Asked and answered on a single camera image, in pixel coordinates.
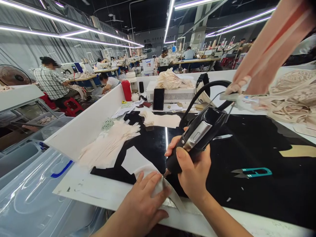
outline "red bottle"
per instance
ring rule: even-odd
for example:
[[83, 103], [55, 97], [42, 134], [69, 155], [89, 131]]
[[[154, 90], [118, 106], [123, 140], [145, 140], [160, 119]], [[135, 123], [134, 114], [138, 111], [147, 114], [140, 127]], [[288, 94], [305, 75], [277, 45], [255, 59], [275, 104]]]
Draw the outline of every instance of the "red bottle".
[[123, 92], [126, 101], [132, 101], [131, 84], [128, 80], [122, 81]]

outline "smartphone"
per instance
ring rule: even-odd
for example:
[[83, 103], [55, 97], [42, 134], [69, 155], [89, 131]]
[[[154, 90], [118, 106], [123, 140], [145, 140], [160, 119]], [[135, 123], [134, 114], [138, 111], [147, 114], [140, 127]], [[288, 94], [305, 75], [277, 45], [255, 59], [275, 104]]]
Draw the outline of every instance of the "smartphone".
[[154, 100], [153, 100], [153, 110], [164, 110], [165, 101], [165, 89], [156, 88], [154, 89]]

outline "fabric scrap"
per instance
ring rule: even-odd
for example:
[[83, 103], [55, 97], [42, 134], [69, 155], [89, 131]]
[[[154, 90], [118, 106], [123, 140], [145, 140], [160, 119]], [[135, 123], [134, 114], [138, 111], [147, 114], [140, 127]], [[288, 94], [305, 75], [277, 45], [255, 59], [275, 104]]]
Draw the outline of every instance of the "fabric scrap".
[[146, 127], [160, 126], [176, 128], [181, 121], [181, 118], [178, 115], [154, 115], [151, 111], [141, 111], [139, 116], [145, 118], [144, 125]]
[[316, 157], [316, 147], [306, 145], [291, 145], [292, 149], [279, 151], [283, 157]]
[[[144, 172], [144, 177], [153, 171], [159, 172], [154, 164], [147, 160], [134, 146], [127, 149], [125, 159], [121, 166], [130, 174], [135, 174], [136, 179], [140, 175], [141, 171]], [[161, 192], [165, 186], [171, 187], [171, 194], [169, 198], [174, 202], [180, 213], [185, 213], [186, 209], [179, 195], [165, 178], [161, 178], [159, 183], [156, 185], [152, 196], [155, 196]]]
[[107, 136], [99, 136], [94, 142], [81, 150], [78, 164], [89, 169], [113, 168], [120, 150], [126, 140], [140, 135], [140, 125], [128, 125], [124, 121], [114, 121]]

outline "woman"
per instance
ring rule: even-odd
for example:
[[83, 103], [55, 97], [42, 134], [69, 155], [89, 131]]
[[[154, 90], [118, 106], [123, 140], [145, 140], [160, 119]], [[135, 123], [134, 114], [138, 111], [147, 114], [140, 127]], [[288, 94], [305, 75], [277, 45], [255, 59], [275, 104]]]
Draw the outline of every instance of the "woman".
[[99, 78], [100, 78], [100, 80], [102, 80], [106, 84], [105, 87], [103, 87], [102, 94], [105, 94], [106, 92], [109, 92], [114, 87], [116, 87], [117, 85], [121, 84], [121, 82], [118, 79], [116, 79], [114, 77], [109, 77], [104, 72], [99, 75]]
[[101, 62], [102, 62], [102, 59], [98, 58], [98, 62], [96, 63], [96, 67], [98, 70], [103, 69], [103, 67], [101, 67]]

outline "plastic stool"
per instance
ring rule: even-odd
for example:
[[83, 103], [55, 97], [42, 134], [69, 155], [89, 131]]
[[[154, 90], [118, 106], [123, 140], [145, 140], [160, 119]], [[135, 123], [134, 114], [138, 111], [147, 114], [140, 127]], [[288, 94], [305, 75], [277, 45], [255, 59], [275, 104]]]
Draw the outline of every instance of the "plastic stool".
[[81, 105], [74, 99], [74, 98], [69, 98], [64, 102], [64, 105], [67, 107], [66, 109], [60, 109], [62, 112], [65, 113], [66, 116], [68, 117], [76, 117], [76, 113], [78, 111], [83, 111], [83, 108]]
[[40, 99], [44, 100], [45, 104], [48, 105], [51, 109], [55, 109], [57, 106], [55, 103], [48, 97], [46, 92], [44, 92], [45, 95], [41, 96]]

